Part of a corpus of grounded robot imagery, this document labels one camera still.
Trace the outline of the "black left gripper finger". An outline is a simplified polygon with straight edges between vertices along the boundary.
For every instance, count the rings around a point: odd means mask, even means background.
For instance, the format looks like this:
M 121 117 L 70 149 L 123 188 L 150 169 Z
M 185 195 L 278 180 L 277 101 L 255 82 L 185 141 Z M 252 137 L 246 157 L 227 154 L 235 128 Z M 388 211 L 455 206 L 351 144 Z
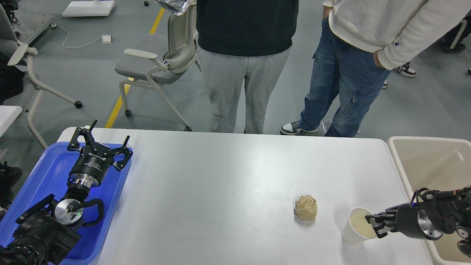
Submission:
M 128 141 L 130 139 L 130 136 L 128 135 L 122 146 L 120 146 L 119 148 L 116 148 L 116 149 L 111 149 L 109 150 L 109 159 L 112 158 L 112 163 L 111 165 L 116 169 L 116 171 L 121 171 L 125 168 L 125 166 L 128 164 L 129 160 L 131 159 L 132 155 L 133 155 L 133 152 L 130 150 L 130 148 L 128 147 Z M 124 158 L 120 161 L 116 160 L 115 159 L 115 156 L 116 155 L 123 155 Z
M 93 138 L 92 130 L 98 121 L 94 120 L 89 128 L 85 127 L 76 127 L 74 134 L 67 146 L 68 151 L 81 151 L 82 147 L 79 144 L 78 137 L 82 136 L 85 140 L 85 146 L 91 146 L 92 152 L 98 152 L 98 144 Z

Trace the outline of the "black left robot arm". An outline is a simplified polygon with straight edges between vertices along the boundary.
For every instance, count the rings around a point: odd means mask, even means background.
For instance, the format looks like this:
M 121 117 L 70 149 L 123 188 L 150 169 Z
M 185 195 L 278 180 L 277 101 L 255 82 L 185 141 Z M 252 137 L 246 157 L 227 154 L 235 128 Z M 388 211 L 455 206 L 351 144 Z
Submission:
M 104 243 L 133 150 L 99 143 L 96 124 L 47 148 L 1 222 L 2 265 L 93 260 Z

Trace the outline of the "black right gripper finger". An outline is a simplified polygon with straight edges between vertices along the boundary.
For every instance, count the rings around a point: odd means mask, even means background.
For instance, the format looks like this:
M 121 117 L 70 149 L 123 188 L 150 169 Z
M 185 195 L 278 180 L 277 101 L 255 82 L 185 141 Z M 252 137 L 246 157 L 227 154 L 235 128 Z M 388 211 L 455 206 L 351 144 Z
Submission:
M 398 208 L 388 208 L 377 214 L 365 216 L 367 223 L 395 223 Z
M 396 233 L 396 219 L 370 218 L 370 225 L 376 233 L 377 238 L 381 239 L 388 233 Z

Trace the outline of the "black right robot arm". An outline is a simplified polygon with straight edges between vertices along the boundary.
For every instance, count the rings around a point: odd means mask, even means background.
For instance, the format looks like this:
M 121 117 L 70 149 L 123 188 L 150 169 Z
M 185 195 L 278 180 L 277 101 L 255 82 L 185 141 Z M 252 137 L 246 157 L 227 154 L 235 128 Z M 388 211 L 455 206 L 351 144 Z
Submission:
M 439 240 L 444 234 L 457 233 L 457 248 L 470 257 L 470 186 L 452 191 L 421 188 L 414 191 L 410 202 L 365 215 L 377 238 L 388 232 L 409 238 Z

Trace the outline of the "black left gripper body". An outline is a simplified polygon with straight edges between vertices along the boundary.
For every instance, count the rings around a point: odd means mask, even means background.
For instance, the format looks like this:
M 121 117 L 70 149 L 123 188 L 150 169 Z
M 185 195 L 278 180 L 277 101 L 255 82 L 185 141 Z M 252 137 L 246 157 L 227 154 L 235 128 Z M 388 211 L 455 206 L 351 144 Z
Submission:
M 79 144 L 69 144 L 69 151 L 78 151 L 79 157 L 69 172 L 69 183 L 85 182 L 87 187 L 98 187 L 102 184 L 107 170 L 114 163 L 118 149 L 98 144 L 94 153 L 90 145 L 79 147 Z

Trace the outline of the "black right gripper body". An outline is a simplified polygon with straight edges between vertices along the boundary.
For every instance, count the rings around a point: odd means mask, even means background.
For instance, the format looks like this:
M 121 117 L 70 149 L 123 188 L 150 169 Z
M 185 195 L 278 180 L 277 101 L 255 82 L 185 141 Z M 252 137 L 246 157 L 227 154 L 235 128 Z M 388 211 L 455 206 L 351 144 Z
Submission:
M 425 210 L 414 208 L 407 203 L 395 206 L 391 210 L 395 210 L 391 232 L 424 240 L 439 240 L 443 236 L 443 233 L 431 223 Z

